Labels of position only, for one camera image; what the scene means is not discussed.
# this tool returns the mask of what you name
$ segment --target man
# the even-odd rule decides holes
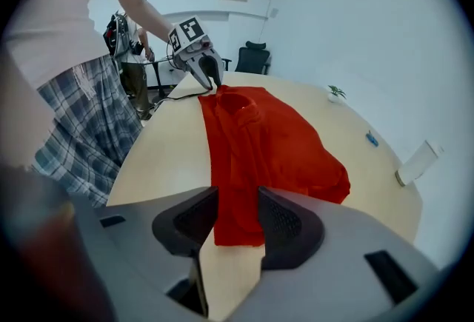
[[[125,89],[131,91],[136,97],[135,109],[139,118],[142,121],[148,121],[151,118],[150,110],[153,105],[148,100],[147,71],[140,54],[144,49],[145,57],[149,61],[155,60],[155,56],[148,45],[147,31],[135,23],[126,13],[124,16],[128,24],[130,49],[121,58],[121,68],[123,70],[121,80]]]

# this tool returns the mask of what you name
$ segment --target small plant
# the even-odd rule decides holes
[[[346,99],[346,93],[342,91],[342,89],[339,89],[338,87],[335,87],[334,85],[329,85],[329,88],[331,89],[331,93],[335,95],[336,97],[344,97]]]

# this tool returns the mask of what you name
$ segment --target woman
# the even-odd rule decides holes
[[[33,168],[107,203],[113,182],[141,131],[89,0],[22,0],[5,34],[16,65],[55,113],[54,128]],[[172,25],[147,0],[119,0],[132,20],[168,40]]]

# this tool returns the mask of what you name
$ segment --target potted plant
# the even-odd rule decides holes
[[[346,99],[346,93],[342,91],[342,89],[339,89],[338,87],[335,87],[334,85],[329,85],[330,93],[327,97],[327,99],[330,102],[333,102],[335,104],[342,104],[342,100],[340,97],[343,97]]]

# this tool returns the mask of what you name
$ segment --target red cloth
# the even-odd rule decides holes
[[[258,186],[340,204],[349,194],[347,171],[318,133],[292,107],[264,88],[228,87],[199,97],[219,187],[214,239],[220,246],[260,246]]]

